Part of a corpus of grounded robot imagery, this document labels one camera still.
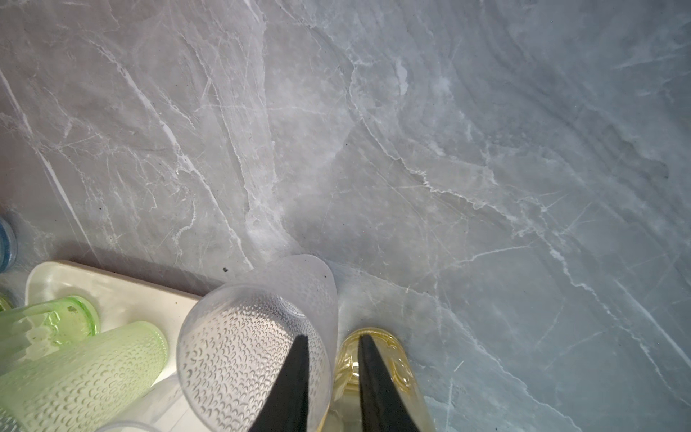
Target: beige plastic tray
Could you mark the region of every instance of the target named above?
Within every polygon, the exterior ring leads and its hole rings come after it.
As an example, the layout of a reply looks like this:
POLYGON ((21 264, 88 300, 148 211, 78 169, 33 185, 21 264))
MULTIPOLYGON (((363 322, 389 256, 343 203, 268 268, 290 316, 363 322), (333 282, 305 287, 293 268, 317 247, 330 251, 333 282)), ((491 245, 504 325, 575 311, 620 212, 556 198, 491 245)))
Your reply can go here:
POLYGON ((69 261, 39 264, 26 281, 27 305, 72 294, 96 307, 102 332, 140 320, 155 324, 169 346, 168 363, 156 382, 176 371, 180 328, 200 297, 69 261))

